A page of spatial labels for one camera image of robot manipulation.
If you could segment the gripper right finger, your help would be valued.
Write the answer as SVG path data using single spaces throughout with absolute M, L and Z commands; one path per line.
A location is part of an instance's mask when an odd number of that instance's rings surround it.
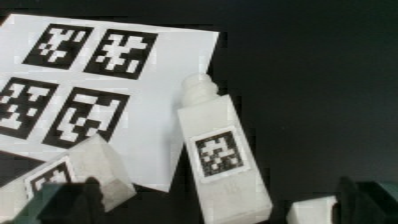
M 334 224 L 398 224 L 398 182 L 340 179 Z

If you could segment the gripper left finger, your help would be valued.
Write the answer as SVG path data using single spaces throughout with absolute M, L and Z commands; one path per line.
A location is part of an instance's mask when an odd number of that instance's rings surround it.
M 23 224 L 105 224 L 100 181 L 47 183 L 23 210 Z

